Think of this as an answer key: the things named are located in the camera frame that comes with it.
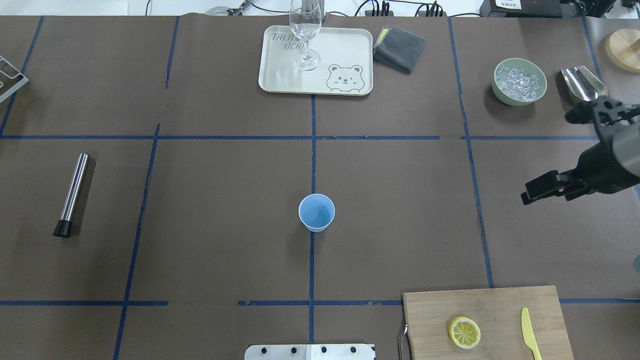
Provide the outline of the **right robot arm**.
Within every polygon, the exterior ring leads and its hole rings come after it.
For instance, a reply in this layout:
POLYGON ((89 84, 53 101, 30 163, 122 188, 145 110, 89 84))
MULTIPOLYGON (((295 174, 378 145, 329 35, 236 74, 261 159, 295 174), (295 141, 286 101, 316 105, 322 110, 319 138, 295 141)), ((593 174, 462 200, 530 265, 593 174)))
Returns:
POLYGON ((565 120, 593 125, 599 143, 581 153, 574 169, 552 170, 527 182, 520 195, 524 205, 551 197, 572 201, 594 193, 615 194, 639 184, 639 105, 600 96, 574 105, 565 120))

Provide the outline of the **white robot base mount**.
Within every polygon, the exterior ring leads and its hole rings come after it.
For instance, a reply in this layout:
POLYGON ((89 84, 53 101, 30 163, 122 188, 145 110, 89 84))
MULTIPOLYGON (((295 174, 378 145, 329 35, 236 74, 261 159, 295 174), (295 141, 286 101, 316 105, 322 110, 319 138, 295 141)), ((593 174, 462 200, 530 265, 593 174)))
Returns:
POLYGON ((245 360, 375 360, 373 344, 254 344, 247 347, 245 360))

